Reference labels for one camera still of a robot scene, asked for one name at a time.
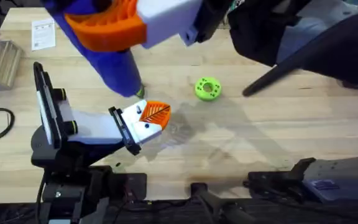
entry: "black metal bracket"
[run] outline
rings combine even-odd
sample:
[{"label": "black metal bracket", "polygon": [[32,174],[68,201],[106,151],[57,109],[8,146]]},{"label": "black metal bracket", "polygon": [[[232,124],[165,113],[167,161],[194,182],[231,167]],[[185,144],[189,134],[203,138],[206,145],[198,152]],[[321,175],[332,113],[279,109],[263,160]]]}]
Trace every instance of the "black metal bracket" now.
[{"label": "black metal bracket", "polygon": [[110,115],[114,118],[119,132],[122,136],[122,141],[127,148],[127,150],[132,153],[134,156],[138,155],[142,149],[138,144],[135,143],[134,138],[131,135],[131,132],[128,130],[124,119],[122,118],[122,110],[112,107],[109,109]]},{"label": "black metal bracket", "polygon": [[313,194],[302,184],[305,170],[315,158],[300,160],[291,171],[249,172],[243,182],[252,198],[292,199],[298,203],[315,201]]},{"label": "black metal bracket", "polygon": [[95,166],[70,175],[51,173],[45,178],[41,224],[50,220],[102,223],[111,201],[143,200],[145,174],[114,174],[110,166]]}]

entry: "orange grip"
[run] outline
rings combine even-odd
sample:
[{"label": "orange grip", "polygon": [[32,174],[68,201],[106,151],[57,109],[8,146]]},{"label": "orange grip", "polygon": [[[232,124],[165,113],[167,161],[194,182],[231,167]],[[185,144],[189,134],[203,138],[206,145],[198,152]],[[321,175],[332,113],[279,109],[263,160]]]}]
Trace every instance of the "orange grip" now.
[{"label": "orange grip", "polygon": [[117,52],[146,42],[146,24],[136,14],[137,0],[115,0],[104,12],[65,14],[78,40],[88,50]]},{"label": "orange grip", "polygon": [[171,106],[158,101],[147,101],[140,121],[159,124],[164,130],[171,117]]}]

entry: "black screw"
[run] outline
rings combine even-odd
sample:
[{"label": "black screw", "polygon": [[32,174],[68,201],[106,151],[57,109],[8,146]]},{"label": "black screw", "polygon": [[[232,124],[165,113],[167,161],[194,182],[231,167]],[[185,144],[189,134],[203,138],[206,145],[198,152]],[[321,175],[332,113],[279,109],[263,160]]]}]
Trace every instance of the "black screw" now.
[{"label": "black screw", "polygon": [[136,106],[136,112],[137,112],[137,114],[141,114],[141,113],[142,113],[142,110],[140,109],[140,106]]}]

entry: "black mount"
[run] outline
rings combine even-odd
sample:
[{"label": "black mount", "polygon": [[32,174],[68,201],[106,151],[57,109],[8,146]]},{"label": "black mount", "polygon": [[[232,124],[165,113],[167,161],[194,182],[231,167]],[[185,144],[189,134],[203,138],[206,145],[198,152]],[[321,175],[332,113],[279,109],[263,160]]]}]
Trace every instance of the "black mount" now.
[{"label": "black mount", "polygon": [[[69,220],[72,224],[99,224],[111,201],[128,202],[146,197],[146,174],[115,174],[110,166],[90,166],[96,161],[127,147],[136,155],[134,143],[122,119],[121,110],[109,109],[123,140],[117,144],[83,144],[68,141],[78,131],[75,121],[64,122],[59,101],[67,98],[64,89],[54,89],[40,63],[34,63],[34,77],[41,104],[43,125],[31,139],[31,162],[44,169],[37,197],[37,216],[41,224],[50,220]],[[48,141],[45,128],[50,133]]]},{"label": "black mount", "polygon": [[285,198],[298,203],[316,201],[314,194],[302,184],[305,170],[314,161],[315,158],[301,159],[291,171],[249,172],[243,185],[252,198]]},{"label": "black mount", "polygon": [[110,166],[95,166],[72,175],[45,174],[41,224],[50,220],[102,223],[111,201],[143,200],[145,174],[114,174]]},{"label": "black mount", "polygon": [[194,183],[190,186],[191,196],[198,197],[204,205],[207,216],[211,223],[222,224],[250,224],[265,223],[256,220],[248,215],[244,207],[237,202],[229,199],[221,199],[208,191],[208,186],[204,183]]}]

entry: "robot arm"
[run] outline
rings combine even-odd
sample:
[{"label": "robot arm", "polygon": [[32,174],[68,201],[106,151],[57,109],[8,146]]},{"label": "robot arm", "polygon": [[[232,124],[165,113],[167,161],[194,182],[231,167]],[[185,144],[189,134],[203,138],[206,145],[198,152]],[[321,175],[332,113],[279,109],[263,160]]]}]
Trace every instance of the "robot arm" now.
[{"label": "robot arm", "polygon": [[140,144],[161,134],[170,118],[169,105],[145,100],[123,110],[112,107],[110,115],[77,111],[38,62],[34,77],[42,126],[32,138],[32,163],[44,169],[68,173],[124,146],[137,155]]},{"label": "robot arm", "polygon": [[186,45],[211,38],[232,0],[43,0],[105,84],[122,96],[142,88],[130,48],[180,34]]}]

